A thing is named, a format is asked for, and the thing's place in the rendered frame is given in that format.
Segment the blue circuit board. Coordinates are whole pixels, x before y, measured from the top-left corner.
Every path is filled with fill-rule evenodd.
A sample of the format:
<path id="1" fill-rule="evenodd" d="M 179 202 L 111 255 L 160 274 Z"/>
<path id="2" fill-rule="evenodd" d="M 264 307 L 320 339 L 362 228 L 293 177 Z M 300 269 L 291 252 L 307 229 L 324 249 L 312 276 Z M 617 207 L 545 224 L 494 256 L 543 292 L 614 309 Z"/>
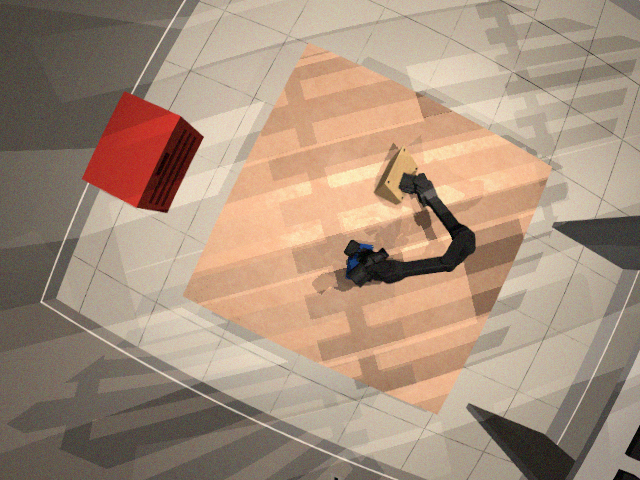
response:
<path id="1" fill-rule="evenodd" d="M 373 247 L 374 247 L 374 245 L 362 244 L 362 243 L 359 243 L 359 244 L 361 244 L 361 245 L 360 245 L 360 247 L 359 247 L 359 248 L 361 248 L 361 249 L 366 248 L 366 249 L 369 249 L 369 250 L 370 250 L 370 249 L 371 249 L 371 250 L 373 250 Z M 356 259 L 357 259 L 357 257 L 358 257 L 358 255 L 359 255 L 359 254 L 357 254 L 357 253 L 356 253 L 356 254 L 355 254 L 355 256 L 354 256 L 353 258 L 351 258 L 351 257 L 349 257 L 349 256 L 348 256 L 347 271 L 346 271 L 346 278 L 345 278 L 345 279 L 349 279 L 349 280 L 351 280 L 351 278 L 347 275 L 347 273 L 348 273 L 349 271 L 351 271 L 351 270 L 352 270 L 352 269 L 353 269 L 353 268 L 354 268 L 354 267 L 359 263 L 359 262 L 356 260 Z"/>

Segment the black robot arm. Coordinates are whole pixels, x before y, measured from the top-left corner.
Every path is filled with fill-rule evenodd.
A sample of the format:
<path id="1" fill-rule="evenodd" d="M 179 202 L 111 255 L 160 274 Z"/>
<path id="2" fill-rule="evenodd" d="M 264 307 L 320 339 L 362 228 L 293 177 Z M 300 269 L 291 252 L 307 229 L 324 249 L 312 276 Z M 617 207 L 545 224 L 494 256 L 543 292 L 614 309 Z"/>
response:
<path id="1" fill-rule="evenodd" d="M 468 255 L 476 249 L 475 234 L 466 226 L 460 224 L 445 204 L 439 199 L 437 191 L 425 173 L 413 176 L 403 172 L 399 189 L 404 193 L 417 194 L 419 202 L 425 208 L 430 207 L 444 227 L 450 233 L 452 242 L 442 257 L 435 257 L 410 262 L 385 260 L 389 255 L 382 248 L 378 252 L 370 252 L 365 257 L 365 263 L 360 259 L 347 275 L 360 288 L 367 282 L 379 281 L 394 283 L 402 279 L 423 274 L 452 272 Z"/>

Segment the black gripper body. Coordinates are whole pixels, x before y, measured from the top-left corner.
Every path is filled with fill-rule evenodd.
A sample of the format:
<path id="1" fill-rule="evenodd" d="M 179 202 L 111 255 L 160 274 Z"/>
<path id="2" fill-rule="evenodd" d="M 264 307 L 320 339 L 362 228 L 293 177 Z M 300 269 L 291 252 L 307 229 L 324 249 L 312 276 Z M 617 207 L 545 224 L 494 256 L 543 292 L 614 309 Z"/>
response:
<path id="1" fill-rule="evenodd" d="M 368 253 L 370 252 L 374 252 L 373 250 L 369 250 L 367 249 L 367 251 L 362 250 L 360 247 L 361 244 L 359 244 L 358 242 L 354 241 L 354 240 L 350 240 L 349 244 L 347 245 L 346 249 L 344 250 L 344 254 L 346 254 L 347 256 L 353 258 L 355 256 L 355 254 L 359 254 L 358 256 L 358 260 L 360 261 L 360 259 L 363 260 L 362 263 L 365 263 L 365 257 Z M 359 250 L 359 251 L 358 251 Z"/>

